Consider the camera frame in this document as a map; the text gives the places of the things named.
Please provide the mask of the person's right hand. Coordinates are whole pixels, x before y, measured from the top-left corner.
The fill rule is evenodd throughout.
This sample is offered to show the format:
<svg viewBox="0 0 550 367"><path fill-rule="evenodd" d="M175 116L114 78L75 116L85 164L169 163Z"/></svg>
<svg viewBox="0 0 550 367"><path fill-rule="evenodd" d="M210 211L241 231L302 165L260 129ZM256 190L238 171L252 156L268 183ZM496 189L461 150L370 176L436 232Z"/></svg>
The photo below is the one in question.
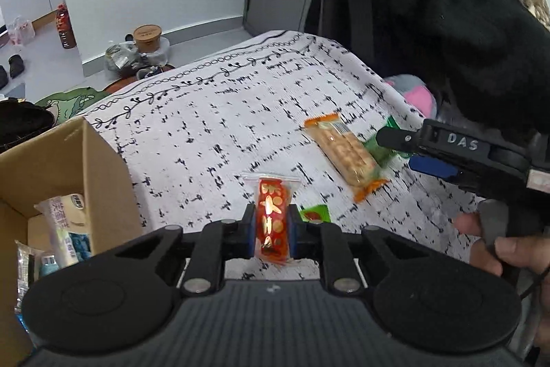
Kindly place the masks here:
<svg viewBox="0 0 550 367"><path fill-rule="evenodd" d="M496 255L493 256L485 242L479 240L471 247L470 264L497 277L503 272L500 261L542 274L549 266L549 237L497 238L495 252ZM535 346L549 354L549 275L546 275L541 285L541 304L543 314Z"/></svg>

